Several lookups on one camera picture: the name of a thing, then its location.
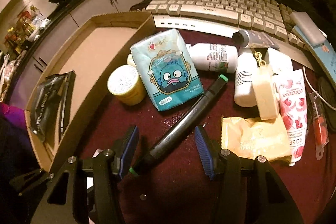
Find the tissue pack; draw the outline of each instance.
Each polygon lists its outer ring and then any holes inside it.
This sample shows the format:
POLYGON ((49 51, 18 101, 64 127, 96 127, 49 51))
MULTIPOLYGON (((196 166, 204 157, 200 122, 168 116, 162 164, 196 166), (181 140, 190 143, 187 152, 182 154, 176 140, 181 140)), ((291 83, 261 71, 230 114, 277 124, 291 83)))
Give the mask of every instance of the tissue pack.
POLYGON ((203 93, 179 31, 170 29, 132 45, 131 53, 149 97, 159 111, 203 93))

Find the rose hand cream tube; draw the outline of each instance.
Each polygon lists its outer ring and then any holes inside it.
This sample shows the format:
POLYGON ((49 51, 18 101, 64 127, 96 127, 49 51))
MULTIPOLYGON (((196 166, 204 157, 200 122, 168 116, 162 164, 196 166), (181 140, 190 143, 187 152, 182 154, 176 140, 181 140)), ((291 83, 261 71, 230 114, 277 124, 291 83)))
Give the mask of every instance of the rose hand cream tube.
POLYGON ((280 112, 292 151, 290 166, 299 161, 305 146, 307 100, 302 70, 272 76, 280 98, 280 112))

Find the white keyboard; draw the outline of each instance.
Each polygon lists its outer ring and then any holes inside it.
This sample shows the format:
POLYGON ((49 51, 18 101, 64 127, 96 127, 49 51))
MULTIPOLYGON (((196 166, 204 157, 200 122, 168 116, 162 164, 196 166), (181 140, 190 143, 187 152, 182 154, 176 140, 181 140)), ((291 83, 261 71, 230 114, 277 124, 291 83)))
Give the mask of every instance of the white keyboard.
POLYGON ((229 37, 237 29, 252 28, 303 47, 300 39, 288 32, 293 25, 289 15, 295 11, 275 0, 152 0, 146 10, 157 15, 157 27, 201 28, 229 37), (223 24, 228 26, 220 30, 223 24))

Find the metal bolt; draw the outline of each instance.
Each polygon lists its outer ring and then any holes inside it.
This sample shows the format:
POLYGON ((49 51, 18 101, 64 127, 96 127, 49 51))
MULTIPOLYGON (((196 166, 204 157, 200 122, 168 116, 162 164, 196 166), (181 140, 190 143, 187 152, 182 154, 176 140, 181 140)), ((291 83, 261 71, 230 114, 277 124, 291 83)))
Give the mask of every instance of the metal bolt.
POLYGON ((76 160, 77 160, 76 157, 72 156, 72 157, 68 158, 68 163, 72 164, 72 163, 74 163, 76 160))
POLYGON ((220 153, 223 155, 223 156, 229 156, 230 155, 230 150, 228 149, 222 149, 220 151, 220 153))
POLYGON ((258 162, 261 162, 261 163, 266 162, 266 158, 264 156, 258 156, 257 160, 258 160, 258 162))
POLYGON ((104 150, 103 154, 105 156, 111 156, 113 154, 113 151, 111 149, 106 149, 106 150, 104 150))

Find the red tablecloth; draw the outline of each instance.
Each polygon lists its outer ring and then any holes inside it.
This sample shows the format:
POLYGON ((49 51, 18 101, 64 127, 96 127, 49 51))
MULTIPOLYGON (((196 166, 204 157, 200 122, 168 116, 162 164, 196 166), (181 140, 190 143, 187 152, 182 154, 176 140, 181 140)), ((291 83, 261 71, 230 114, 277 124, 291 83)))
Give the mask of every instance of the red tablecloth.
MULTIPOLYGON (((180 30, 186 43, 201 42, 233 45, 232 39, 195 31, 180 30)), ((293 61, 294 69, 302 66, 293 61)), ((307 69, 307 77, 316 88, 314 72, 307 69)), ((204 89, 218 77, 217 73, 199 72, 204 89)), ((251 118, 258 109, 239 107, 234 103, 234 75, 229 75, 226 91, 203 117, 210 138, 221 139, 221 116, 251 118)), ((96 149, 110 148, 127 128, 138 126, 141 141, 135 159, 151 147, 195 102, 191 100, 166 112, 158 112, 146 97, 136 106, 126 106, 108 94, 96 111, 84 134, 78 154, 91 157, 96 149)), ((310 127, 302 159, 293 167, 282 162, 272 163, 295 200, 306 224, 313 223, 322 212, 335 188, 336 135, 329 135, 323 158, 315 157, 315 139, 310 127)), ((206 177, 190 134, 167 159, 149 174, 135 178, 128 175, 120 184, 120 205, 127 224, 169 223, 206 224, 216 201, 219 182, 206 177)))

